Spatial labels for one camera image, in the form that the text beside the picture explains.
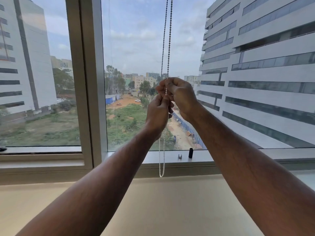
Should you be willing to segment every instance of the black cylinder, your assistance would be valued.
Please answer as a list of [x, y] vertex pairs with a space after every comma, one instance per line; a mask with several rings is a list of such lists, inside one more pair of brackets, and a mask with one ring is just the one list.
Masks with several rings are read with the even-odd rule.
[[194, 150], [193, 150], [192, 148], [189, 149], [188, 158], [190, 158], [190, 159], [192, 158], [192, 153], [193, 153], [193, 151], [194, 151]]

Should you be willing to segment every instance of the person's left arm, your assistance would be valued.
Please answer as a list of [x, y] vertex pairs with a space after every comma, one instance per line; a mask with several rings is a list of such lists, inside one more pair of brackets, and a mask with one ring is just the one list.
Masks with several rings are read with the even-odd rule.
[[144, 128], [126, 145], [76, 182], [17, 235], [100, 235], [114, 215], [152, 144], [173, 111], [168, 96], [156, 95]]

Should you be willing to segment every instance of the person's right arm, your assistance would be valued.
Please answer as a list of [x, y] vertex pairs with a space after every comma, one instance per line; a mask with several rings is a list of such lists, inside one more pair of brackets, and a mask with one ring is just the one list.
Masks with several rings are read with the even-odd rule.
[[245, 142], [196, 99], [179, 78], [157, 91], [175, 101], [197, 130], [231, 190], [265, 235], [315, 235], [315, 192], [264, 153]]

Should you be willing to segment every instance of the forearm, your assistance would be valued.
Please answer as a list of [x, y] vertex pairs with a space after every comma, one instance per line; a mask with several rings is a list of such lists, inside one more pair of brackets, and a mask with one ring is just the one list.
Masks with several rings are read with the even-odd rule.
[[315, 194], [203, 107], [191, 120], [231, 190], [265, 235], [315, 232]]
[[155, 136], [146, 129], [142, 130], [66, 190], [18, 235], [100, 235], [154, 143]]

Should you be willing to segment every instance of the person's right hand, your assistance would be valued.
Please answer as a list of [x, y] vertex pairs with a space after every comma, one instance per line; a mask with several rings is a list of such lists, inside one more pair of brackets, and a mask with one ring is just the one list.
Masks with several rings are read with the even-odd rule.
[[195, 110], [200, 107], [191, 84], [180, 78], [168, 78], [155, 87], [161, 95], [165, 95], [166, 88], [169, 99], [176, 103], [182, 117], [190, 122]]

